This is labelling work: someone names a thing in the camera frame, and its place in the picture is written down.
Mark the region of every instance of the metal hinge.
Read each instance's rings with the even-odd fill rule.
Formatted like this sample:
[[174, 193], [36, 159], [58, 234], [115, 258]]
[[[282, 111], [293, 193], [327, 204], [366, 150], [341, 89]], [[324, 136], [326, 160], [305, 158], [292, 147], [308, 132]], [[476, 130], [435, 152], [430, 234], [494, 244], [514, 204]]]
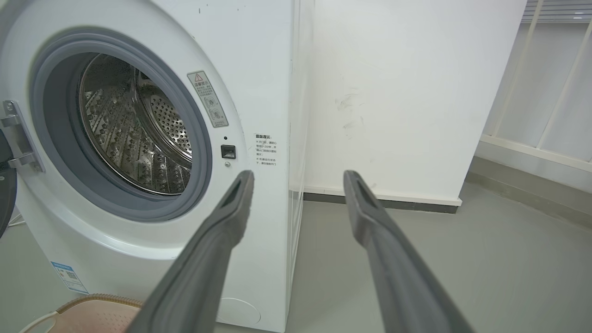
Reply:
[[11, 168], [19, 168], [23, 165], [30, 164], [33, 169], [39, 172], [45, 171], [37, 150], [31, 144], [31, 136], [27, 130], [27, 126], [22, 122], [21, 110], [15, 101], [4, 101], [5, 116], [0, 118], [0, 129], [4, 133], [12, 154], [18, 156], [8, 162]]

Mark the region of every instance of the gray rubber gasket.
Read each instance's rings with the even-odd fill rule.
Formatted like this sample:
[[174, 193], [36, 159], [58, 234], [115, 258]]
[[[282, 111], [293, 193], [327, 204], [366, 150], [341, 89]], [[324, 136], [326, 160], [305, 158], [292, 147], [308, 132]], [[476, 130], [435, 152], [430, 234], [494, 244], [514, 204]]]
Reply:
[[[79, 70], [89, 54], [117, 57], [154, 81], [186, 124], [193, 151], [192, 171], [185, 191], [158, 196], [127, 184], [99, 159], [81, 135], [76, 95]], [[51, 162], [66, 181], [99, 208], [126, 219], [161, 222], [193, 208], [211, 177], [210, 138], [189, 91], [153, 52], [121, 34], [85, 28], [62, 33], [43, 47], [31, 70], [30, 105], [37, 136]]]

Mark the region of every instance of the stainless steel drum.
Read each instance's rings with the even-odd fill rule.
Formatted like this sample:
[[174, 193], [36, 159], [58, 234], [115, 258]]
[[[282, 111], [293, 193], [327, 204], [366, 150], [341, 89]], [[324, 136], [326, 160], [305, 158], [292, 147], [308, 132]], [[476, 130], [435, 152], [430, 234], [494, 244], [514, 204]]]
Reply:
[[191, 144], [162, 90], [136, 68], [107, 55], [90, 61], [79, 86], [81, 121], [101, 159], [144, 191], [183, 192], [191, 174]]

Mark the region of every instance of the washing machine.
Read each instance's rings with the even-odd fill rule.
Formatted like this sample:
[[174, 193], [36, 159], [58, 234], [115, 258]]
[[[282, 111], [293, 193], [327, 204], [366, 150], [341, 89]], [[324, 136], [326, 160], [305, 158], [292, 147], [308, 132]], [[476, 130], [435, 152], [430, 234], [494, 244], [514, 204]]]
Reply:
[[313, 14], [312, 0], [4, 2], [2, 186], [64, 288], [144, 300], [251, 169], [218, 321], [285, 331]]

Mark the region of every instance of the pink laundry basket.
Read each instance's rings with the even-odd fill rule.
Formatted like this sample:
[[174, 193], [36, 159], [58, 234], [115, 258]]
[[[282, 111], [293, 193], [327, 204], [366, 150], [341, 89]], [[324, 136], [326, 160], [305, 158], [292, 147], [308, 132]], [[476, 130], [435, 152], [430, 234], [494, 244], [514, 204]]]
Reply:
[[124, 333], [141, 305], [129, 298], [91, 294], [68, 302], [20, 333]]

